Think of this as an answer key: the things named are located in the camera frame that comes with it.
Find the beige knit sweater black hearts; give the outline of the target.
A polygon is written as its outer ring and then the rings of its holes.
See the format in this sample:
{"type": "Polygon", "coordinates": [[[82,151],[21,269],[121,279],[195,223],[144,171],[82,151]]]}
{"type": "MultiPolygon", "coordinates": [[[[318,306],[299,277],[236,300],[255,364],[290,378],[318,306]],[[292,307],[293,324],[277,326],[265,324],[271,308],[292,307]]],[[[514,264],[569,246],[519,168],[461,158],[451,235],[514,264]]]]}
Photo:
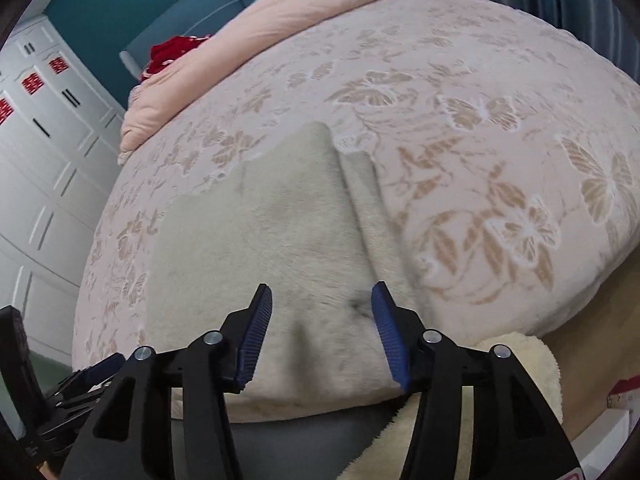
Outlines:
{"type": "Polygon", "coordinates": [[[375,404],[400,395],[371,310],[378,282],[401,306],[424,309],[370,157],[337,151],[330,129],[312,122],[171,203],[146,285],[146,339],[182,348],[266,284],[271,320],[254,378],[228,400],[230,418],[375,404]]]}

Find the white box on floor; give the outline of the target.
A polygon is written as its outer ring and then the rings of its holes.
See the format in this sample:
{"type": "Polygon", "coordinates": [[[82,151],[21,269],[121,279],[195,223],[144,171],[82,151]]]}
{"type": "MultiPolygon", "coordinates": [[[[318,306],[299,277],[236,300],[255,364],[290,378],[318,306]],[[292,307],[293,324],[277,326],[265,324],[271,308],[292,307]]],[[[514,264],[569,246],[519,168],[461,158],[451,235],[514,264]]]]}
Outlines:
{"type": "Polygon", "coordinates": [[[639,376],[616,382],[606,410],[573,442],[584,478],[597,479],[614,462],[639,425],[639,376]]]}

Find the white fleece jacket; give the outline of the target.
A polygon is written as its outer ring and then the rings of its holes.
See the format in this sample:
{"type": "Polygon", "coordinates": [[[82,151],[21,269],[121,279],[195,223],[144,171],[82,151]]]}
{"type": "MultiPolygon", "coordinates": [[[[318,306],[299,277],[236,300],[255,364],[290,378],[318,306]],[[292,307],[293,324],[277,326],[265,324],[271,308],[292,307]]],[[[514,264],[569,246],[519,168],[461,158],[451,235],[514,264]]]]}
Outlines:
{"type": "Polygon", "coordinates": [[[433,378],[345,479],[559,479],[577,464],[562,430],[560,370],[534,336],[426,349],[433,378]]]}

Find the pink butterfly pattern bedspread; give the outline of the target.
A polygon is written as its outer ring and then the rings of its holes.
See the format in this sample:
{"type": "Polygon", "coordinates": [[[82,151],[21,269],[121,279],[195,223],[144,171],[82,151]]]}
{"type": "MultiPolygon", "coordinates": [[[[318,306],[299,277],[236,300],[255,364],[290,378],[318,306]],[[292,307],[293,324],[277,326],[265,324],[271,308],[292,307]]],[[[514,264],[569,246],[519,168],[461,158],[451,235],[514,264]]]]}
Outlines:
{"type": "Polygon", "coordinates": [[[456,341],[555,330],[638,245],[638,84],[500,4],[380,0],[260,52],[134,151],[94,232],[74,367],[150,344],[171,203],[312,122],[370,157],[417,311],[456,341]]]}

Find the white wardrobe doors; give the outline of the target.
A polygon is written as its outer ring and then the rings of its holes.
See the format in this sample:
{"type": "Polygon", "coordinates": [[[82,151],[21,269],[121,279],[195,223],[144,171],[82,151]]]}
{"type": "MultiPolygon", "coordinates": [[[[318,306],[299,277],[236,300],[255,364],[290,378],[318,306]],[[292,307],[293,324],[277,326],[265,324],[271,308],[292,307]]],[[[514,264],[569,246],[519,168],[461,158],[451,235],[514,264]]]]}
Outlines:
{"type": "Polygon", "coordinates": [[[46,16],[13,29],[1,49],[1,302],[21,312],[29,348],[64,365],[122,116],[46,16]]]}

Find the red garment on bed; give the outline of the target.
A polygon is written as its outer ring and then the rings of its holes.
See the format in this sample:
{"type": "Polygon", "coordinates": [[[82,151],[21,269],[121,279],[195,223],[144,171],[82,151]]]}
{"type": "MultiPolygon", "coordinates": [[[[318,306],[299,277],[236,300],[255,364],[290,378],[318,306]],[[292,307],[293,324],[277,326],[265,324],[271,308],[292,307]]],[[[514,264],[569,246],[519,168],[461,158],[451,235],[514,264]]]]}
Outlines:
{"type": "Polygon", "coordinates": [[[210,35],[199,36],[173,36],[156,44],[150,50],[149,62],[146,63],[142,74],[141,81],[145,81],[152,76],[160,73],[173,62],[177,61],[186,53],[198,48],[203,42],[209,40],[210,35]]]}

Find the teal upholstered headboard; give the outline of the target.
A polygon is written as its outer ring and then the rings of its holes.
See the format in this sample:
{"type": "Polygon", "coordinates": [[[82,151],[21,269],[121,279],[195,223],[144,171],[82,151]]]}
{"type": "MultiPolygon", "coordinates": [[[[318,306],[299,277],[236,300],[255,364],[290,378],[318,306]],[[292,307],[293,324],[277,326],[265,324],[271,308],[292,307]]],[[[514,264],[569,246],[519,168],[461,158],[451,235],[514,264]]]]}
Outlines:
{"type": "Polygon", "coordinates": [[[139,67],[151,48],[173,36],[213,34],[255,0],[51,0],[44,10],[81,64],[119,105],[134,88],[120,59],[139,67]]]}

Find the pink folded quilt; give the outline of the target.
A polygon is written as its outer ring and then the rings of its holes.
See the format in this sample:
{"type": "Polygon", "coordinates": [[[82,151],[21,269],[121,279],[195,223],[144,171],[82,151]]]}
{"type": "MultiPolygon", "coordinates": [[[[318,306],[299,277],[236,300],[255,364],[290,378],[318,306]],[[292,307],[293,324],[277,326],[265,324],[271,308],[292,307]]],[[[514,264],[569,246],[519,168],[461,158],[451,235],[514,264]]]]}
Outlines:
{"type": "Polygon", "coordinates": [[[118,163],[260,52],[334,16],[378,0],[256,0],[201,46],[130,92],[118,163]]]}

